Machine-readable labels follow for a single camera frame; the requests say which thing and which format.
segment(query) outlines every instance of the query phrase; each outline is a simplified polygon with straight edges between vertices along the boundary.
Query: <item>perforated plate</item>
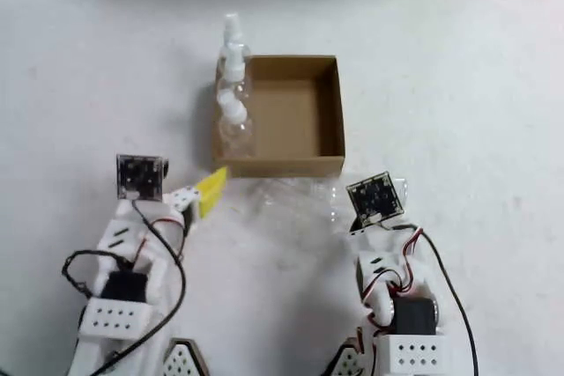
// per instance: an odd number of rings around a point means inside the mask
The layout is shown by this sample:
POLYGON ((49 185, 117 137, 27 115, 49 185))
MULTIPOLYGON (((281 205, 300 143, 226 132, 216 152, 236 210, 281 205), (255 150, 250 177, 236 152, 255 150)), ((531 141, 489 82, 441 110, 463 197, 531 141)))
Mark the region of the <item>perforated plate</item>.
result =
POLYGON ((444 335, 384 335, 377 338, 382 373, 444 374, 449 368, 444 335))
POLYGON ((331 376, 356 376, 360 373, 360 358, 353 347, 345 348, 338 358, 331 376))
POLYGON ((152 306, 132 301, 90 299, 80 334, 111 339, 136 340, 146 331, 152 306))
POLYGON ((177 343, 163 365, 164 376, 204 376, 197 369, 188 346, 177 343))

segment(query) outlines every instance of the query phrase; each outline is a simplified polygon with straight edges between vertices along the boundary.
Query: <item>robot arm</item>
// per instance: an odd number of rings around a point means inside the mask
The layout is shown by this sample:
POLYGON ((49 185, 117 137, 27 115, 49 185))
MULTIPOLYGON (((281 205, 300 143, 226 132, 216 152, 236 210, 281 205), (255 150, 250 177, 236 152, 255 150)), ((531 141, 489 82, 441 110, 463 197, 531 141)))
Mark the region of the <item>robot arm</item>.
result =
POLYGON ((68 376, 207 374, 195 343, 174 338, 167 323, 183 299, 184 241, 201 211, 217 201, 226 171, 162 195, 165 164, 161 158, 118 156, 121 200, 97 249, 86 250, 98 255, 99 269, 92 290, 85 290, 88 303, 68 376))
POLYGON ((367 323, 357 328, 331 360, 324 376, 440 375, 449 370, 449 341, 440 313, 442 297, 434 274, 417 242, 424 238, 433 250, 459 306, 471 342, 474 375, 478 361, 465 311, 442 266, 433 242, 415 225, 384 226, 381 222, 403 214, 387 173, 347 188, 357 211, 349 237, 366 237, 356 261, 360 300, 368 310, 367 323))

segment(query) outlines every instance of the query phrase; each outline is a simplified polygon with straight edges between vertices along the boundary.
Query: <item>black wire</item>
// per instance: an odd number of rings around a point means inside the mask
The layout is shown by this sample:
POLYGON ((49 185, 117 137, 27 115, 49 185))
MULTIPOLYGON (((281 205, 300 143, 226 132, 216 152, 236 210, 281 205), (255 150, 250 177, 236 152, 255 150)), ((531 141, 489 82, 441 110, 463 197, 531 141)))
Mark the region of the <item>black wire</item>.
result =
POLYGON ((174 252, 174 250, 168 245, 168 243, 165 241, 165 239, 162 238, 162 235, 160 235, 159 231, 157 231, 155 229, 155 227, 151 224, 151 222, 149 222, 149 220, 145 217, 145 215, 141 212, 141 210, 139 210, 135 200, 133 200, 131 202, 131 205, 133 206, 133 209, 135 209, 135 211, 139 214, 139 216, 143 220, 143 223, 145 224, 145 226, 149 229, 149 231, 151 231, 151 233, 155 237, 157 237, 157 240, 160 241, 160 243, 167 249, 168 253, 173 258, 174 264, 176 265, 176 267, 180 271, 181 284, 182 284, 180 296, 178 298, 178 301, 176 301, 176 304, 174 305, 173 309, 170 311, 169 314, 167 314, 163 318, 162 321, 160 321, 159 324, 157 324, 153 329, 151 329, 145 335, 140 337, 137 341, 135 341, 128 348, 126 348, 123 351, 118 352, 113 358, 108 360, 106 362, 106 364, 104 364, 102 367, 100 367, 96 372, 92 373, 90 376, 98 376, 100 374, 103 374, 107 369, 116 365, 118 362, 122 361, 129 354, 131 354, 133 351, 135 351, 137 348, 139 348, 141 345, 143 345, 149 339, 151 339, 151 337, 153 337, 157 332, 159 332, 174 317, 176 312, 178 312, 178 310, 180 309, 180 306, 182 305, 182 302, 184 300, 184 294, 186 293, 186 274, 184 273, 184 268, 182 267, 182 263, 181 263, 180 259, 178 258, 178 256, 174 252))
POLYGON ((86 286, 85 282, 77 282, 77 280, 69 274, 69 267, 71 263, 80 255, 102 255, 106 257, 111 257, 117 263, 117 267, 120 270, 124 269, 131 269, 132 263, 129 262, 125 257, 120 256, 119 254, 112 253, 109 251, 103 250, 78 250, 71 254, 69 257, 66 258, 64 261, 63 268, 61 269, 61 274, 67 278, 72 286, 82 294, 85 295, 88 299, 93 295, 92 291, 86 286))
POLYGON ((439 263, 439 267, 441 268, 441 272, 444 275, 444 279, 447 281, 447 285, 449 286, 450 293, 452 294, 452 296, 454 297, 454 299, 456 301, 456 305, 458 306, 458 310, 460 310, 460 314, 462 315, 462 318, 464 320, 464 325, 466 326, 466 331, 468 332, 468 339, 470 340, 470 349, 471 349, 471 352, 472 352, 472 364, 474 366, 474 376, 479 376, 478 375, 478 373, 479 373, 478 372, 478 354, 476 352, 476 343, 474 342, 474 334, 472 333, 472 329, 470 327, 470 322, 468 321, 468 316, 466 315, 466 312, 464 310, 462 302, 460 301, 460 298, 458 297, 458 295, 456 295, 456 291, 455 291, 454 286, 452 286, 452 282, 450 282, 449 273, 447 272, 447 270, 444 267, 444 264, 442 263, 442 259, 441 259, 441 255, 439 254, 439 251, 434 246, 433 241, 431 241, 431 239, 425 233, 425 231, 423 231, 421 233, 421 236, 423 238, 425 238, 425 240, 427 240, 427 242, 429 243, 429 246, 433 250, 434 256, 436 257, 437 262, 439 263))

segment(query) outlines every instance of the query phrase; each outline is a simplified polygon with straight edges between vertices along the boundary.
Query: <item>brown cardboard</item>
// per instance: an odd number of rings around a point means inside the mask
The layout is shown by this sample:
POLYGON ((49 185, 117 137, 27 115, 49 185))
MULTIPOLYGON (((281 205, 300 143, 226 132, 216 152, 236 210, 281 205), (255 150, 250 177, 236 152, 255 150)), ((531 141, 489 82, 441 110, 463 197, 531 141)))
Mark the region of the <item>brown cardboard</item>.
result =
POLYGON ((215 130, 213 155, 218 165, 229 166, 232 176, 244 177, 341 173, 345 134, 337 59, 253 56, 249 75, 249 112, 255 125, 256 155, 224 158, 215 130))

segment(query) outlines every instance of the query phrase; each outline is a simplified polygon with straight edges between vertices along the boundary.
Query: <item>circuit board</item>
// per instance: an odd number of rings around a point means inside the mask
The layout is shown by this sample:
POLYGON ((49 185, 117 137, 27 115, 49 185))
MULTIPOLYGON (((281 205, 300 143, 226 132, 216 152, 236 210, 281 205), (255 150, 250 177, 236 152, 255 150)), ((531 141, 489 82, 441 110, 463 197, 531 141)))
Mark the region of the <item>circuit board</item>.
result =
POLYGON ((390 174, 387 172, 349 185, 346 190, 362 227, 404 213, 390 174))
POLYGON ((154 156, 117 155, 117 198, 162 200, 167 161, 154 156))

